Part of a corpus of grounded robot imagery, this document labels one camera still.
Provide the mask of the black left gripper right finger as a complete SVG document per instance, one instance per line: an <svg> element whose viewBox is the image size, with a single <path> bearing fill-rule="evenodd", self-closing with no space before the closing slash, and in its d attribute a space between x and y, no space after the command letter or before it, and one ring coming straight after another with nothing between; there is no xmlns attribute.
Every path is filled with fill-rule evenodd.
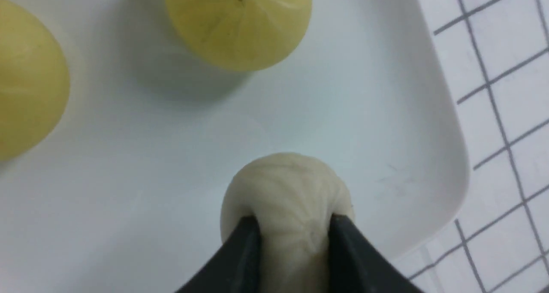
<svg viewBox="0 0 549 293"><path fill-rule="evenodd" d="M421 293L345 215L334 214L328 230L330 293Z"/></svg>

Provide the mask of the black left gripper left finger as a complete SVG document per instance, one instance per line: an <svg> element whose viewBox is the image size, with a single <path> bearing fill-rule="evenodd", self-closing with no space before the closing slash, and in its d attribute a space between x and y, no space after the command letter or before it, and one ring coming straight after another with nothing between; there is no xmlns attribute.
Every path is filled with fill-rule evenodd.
<svg viewBox="0 0 549 293"><path fill-rule="evenodd" d="M261 235L255 217L242 217L228 239L178 293L258 293Z"/></svg>

